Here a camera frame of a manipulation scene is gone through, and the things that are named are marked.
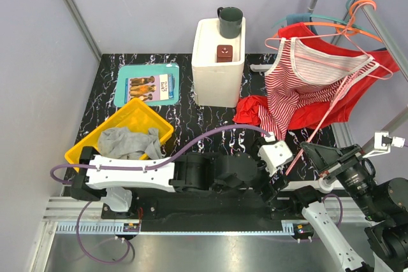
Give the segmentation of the pink wire hanger front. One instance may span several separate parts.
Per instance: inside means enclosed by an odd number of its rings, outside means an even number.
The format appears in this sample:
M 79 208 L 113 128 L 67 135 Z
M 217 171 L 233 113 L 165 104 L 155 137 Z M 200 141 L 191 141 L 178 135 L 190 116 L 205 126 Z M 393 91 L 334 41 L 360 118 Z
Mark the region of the pink wire hanger front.
M 325 122 L 327 116 L 332 112 L 332 109 L 334 109 L 337 103 L 347 94 L 348 90 L 353 86 L 353 82 L 357 76 L 358 76 L 357 73 L 353 73 L 352 75 L 349 75 L 342 80 L 342 83 L 337 89 L 333 99 L 330 101 L 330 106 L 328 110 L 323 115 L 322 119 L 318 123 L 317 127 L 314 129 L 313 133 L 307 139 L 306 141 L 307 143 L 310 143 L 313 140 L 314 136 L 316 135 L 318 130 L 321 128 L 322 124 Z M 301 156 L 303 155 L 303 152 L 304 150 L 301 148 L 300 151 L 295 156 L 295 158 L 293 159 L 293 161 L 291 162 L 291 164 L 289 165 L 289 167 L 287 168 L 285 172 L 286 176 L 288 176 L 291 173 L 294 166 L 296 165 L 296 163 L 300 160 Z

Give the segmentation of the pink wire hanger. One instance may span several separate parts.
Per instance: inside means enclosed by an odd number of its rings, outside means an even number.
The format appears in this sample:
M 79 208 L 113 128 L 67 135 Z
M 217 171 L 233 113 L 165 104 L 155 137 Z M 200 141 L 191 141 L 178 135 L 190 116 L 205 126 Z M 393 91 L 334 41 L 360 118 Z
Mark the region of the pink wire hanger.
M 335 35 L 335 33 L 332 35 L 336 37 L 342 36 L 349 40 L 350 43 L 353 42 L 351 36 Z M 359 81 L 367 76 L 373 77 L 372 72 L 374 72 L 377 68 L 383 68 L 388 72 L 387 76 L 380 77 L 379 80 L 387 80 L 393 76 L 394 73 L 392 71 L 376 62 L 371 55 L 361 49 L 358 45 L 355 45 L 357 51 L 360 51 L 363 54 L 356 57 L 348 57 L 326 54 L 302 43 L 302 39 L 323 39 L 325 37 L 325 34 L 317 35 L 314 33 L 313 36 L 304 36 L 302 38 L 280 38 L 278 37 L 277 31 L 277 33 L 275 33 L 272 37 L 267 38 L 265 41 L 279 41 L 279 47 L 273 47 L 269 44 L 266 44 L 265 46 L 277 50 L 279 58 L 281 58 L 284 54 L 284 47 L 288 47 L 290 61 L 293 64 L 293 71 L 298 73 L 299 78 L 305 82 L 311 82 L 313 84 L 322 85 L 326 83 L 334 83 L 337 80 L 341 80 L 346 76 L 352 75 L 353 73 L 358 74 L 355 80 Z
M 307 139 L 306 141 L 307 143 L 310 143 L 313 140 L 314 136 L 316 135 L 318 130 L 321 128 L 322 124 L 325 122 L 327 116 L 332 112 L 332 109 L 334 109 L 337 103 L 347 94 L 348 90 L 353 86 L 353 82 L 357 76 L 358 76 L 357 73 L 353 73 L 352 75 L 349 75 L 342 80 L 342 83 L 337 89 L 333 99 L 330 101 L 330 106 L 328 110 L 323 115 L 322 119 L 318 123 L 317 127 L 314 129 L 313 133 Z M 300 151 L 295 156 L 295 158 L 293 159 L 293 161 L 291 162 L 291 164 L 289 165 L 289 167 L 287 168 L 285 172 L 286 176 L 288 176 L 291 173 L 294 166 L 296 165 L 296 163 L 300 160 L 301 156 L 303 155 L 303 152 L 304 150 L 301 148 Z

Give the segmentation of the red white striped tank top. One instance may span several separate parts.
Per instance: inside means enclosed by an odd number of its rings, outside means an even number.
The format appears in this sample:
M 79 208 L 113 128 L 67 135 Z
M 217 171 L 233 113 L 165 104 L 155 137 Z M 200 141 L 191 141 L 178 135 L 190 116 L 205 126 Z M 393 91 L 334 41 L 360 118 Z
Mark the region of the red white striped tank top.
M 299 78 L 293 71 L 293 64 L 284 47 L 284 54 L 278 57 L 265 73 L 268 108 L 261 107 L 258 115 L 261 128 L 272 132 L 278 140 L 284 140 L 294 112 L 303 106 L 316 102 L 329 102 L 333 99 L 342 80 L 334 83 L 313 84 Z

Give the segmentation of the grey tank top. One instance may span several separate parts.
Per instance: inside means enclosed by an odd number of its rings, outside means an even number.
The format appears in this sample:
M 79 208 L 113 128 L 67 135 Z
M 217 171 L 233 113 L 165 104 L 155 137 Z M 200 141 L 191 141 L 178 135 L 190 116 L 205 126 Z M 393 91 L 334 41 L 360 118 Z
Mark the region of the grey tank top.
M 149 159 L 162 159 L 159 130 L 148 128 L 147 134 L 131 132 L 128 127 L 109 128 L 98 138 L 98 152 L 113 159 L 138 160 L 143 154 Z

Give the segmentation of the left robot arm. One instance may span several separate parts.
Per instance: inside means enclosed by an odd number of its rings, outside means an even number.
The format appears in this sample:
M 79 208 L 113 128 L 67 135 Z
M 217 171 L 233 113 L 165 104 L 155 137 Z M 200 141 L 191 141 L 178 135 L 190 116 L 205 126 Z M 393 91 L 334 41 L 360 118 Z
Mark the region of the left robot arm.
M 263 138 L 255 142 L 250 154 L 189 152 L 176 159 L 159 160 L 113 159 L 103 157 L 94 147 L 84 147 L 71 197 L 102 201 L 123 218 L 137 212 L 137 190 L 199 196 L 252 190 L 269 202 L 288 186 L 287 176 L 277 170 L 292 160 L 293 153 L 284 141 L 267 142 Z

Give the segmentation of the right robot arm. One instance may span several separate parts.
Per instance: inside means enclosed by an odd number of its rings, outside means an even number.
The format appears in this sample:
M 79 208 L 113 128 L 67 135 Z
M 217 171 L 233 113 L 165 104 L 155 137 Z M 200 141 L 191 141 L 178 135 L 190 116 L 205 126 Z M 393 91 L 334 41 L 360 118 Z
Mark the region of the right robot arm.
M 374 180 L 372 163 L 358 145 L 332 148 L 303 142 L 303 152 L 324 179 L 337 179 L 362 214 L 374 225 L 364 229 L 373 252 L 369 266 L 330 220 L 317 190 L 308 185 L 293 192 L 289 210 L 314 228 L 337 271 L 407 271 L 407 179 Z

